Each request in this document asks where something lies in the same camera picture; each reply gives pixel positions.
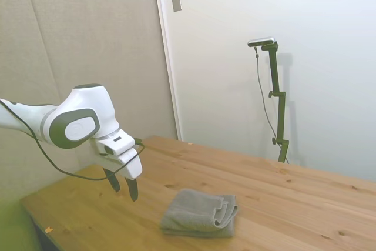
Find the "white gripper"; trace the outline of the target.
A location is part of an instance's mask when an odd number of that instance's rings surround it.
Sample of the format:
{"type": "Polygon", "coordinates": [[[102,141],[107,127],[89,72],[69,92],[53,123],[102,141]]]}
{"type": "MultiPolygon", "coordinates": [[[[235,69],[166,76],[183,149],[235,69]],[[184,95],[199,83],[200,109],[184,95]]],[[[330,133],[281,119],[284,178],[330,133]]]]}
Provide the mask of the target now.
{"type": "Polygon", "coordinates": [[[120,191],[120,183],[115,175],[117,171],[125,177],[129,194],[133,202],[138,200],[137,177],[142,173],[139,152],[134,148],[133,139],[92,139],[90,144],[95,152],[95,163],[101,165],[107,180],[115,192],[120,191]]]}

